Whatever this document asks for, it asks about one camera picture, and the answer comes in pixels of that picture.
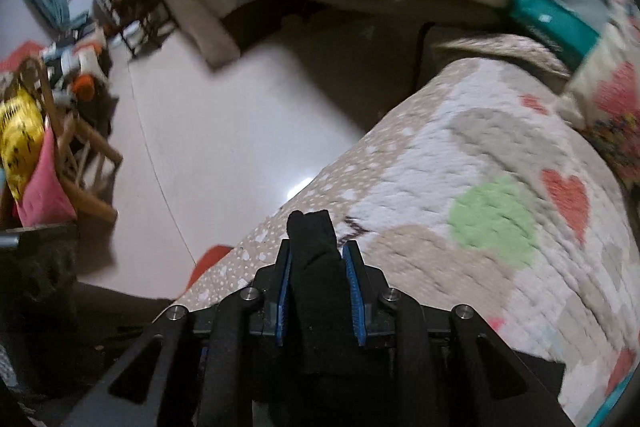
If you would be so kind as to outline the pink cushion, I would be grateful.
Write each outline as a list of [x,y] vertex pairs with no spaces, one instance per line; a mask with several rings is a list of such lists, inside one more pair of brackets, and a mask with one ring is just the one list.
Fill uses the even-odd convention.
[[77,219],[76,211],[65,194],[55,169],[54,133],[47,127],[37,165],[30,177],[17,213],[25,228],[62,225]]

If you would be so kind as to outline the yellow patterned cushion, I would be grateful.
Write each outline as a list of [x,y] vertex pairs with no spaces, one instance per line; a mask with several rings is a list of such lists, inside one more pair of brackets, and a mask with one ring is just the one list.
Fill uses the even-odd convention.
[[1,162],[6,183],[21,202],[39,160],[44,122],[34,98],[23,88],[1,103]]

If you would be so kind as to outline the heart pattern quilt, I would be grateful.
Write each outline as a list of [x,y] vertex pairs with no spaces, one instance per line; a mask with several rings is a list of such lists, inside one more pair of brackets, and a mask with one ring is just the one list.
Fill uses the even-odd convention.
[[436,76],[392,109],[181,296],[204,309],[273,262],[295,211],[420,303],[477,309],[515,349],[566,366],[587,426],[620,352],[639,362],[639,251],[627,197],[555,104],[570,73],[516,35],[437,38]]

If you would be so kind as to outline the black folding chair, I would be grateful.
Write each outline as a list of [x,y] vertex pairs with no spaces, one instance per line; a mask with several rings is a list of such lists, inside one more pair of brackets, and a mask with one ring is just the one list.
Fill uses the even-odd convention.
[[96,0],[101,3],[108,23],[105,32],[119,37],[130,56],[160,49],[179,24],[166,0]]

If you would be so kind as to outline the floral woman print cushion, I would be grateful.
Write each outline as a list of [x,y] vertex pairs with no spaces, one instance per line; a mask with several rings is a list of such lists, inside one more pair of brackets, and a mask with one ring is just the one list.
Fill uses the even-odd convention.
[[639,10],[613,0],[610,19],[555,104],[627,186],[639,183]]

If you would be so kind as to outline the teal tissue pack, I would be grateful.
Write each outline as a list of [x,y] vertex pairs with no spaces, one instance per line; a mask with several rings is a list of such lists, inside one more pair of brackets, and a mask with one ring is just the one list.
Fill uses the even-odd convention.
[[572,72],[599,39],[597,31],[560,0],[510,0],[509,14]]

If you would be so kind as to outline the black pants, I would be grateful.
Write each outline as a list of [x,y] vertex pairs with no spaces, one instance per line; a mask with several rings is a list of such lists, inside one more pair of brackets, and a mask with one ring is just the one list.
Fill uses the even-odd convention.
[[288,216],[291,266],[283,336],[269,413],[277,426],[332,426],[358,343],[345,263],[326,210]]

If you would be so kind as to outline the turquoise star blanket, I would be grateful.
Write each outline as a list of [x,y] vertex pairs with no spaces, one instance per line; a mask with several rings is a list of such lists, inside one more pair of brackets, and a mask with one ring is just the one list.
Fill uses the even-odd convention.
[[608,384],[605,388],[605,400],[593,415],[593,418],[590,419],[587,424],[588,427],[600,427],[604,425],[631,382],[631,378],[634,376],[634,370],[638,365],[637,355],[629,350],[620,352],[614,369],[610,377],[608,377]]

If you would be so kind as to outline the wooden chair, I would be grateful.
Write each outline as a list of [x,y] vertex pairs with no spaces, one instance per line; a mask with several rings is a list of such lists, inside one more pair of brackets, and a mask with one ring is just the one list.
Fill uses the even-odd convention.
[[49,121],[55,139],[55,173],[70,203],[77,212],[114,225],[118,212],[100,197],[102,170],[108,160],[116,171],[124,159],[122,154],[83,120],[76,109],[62,114],[56,107],[47,69],[41,58],[24,58],[16,75],[40,103]]

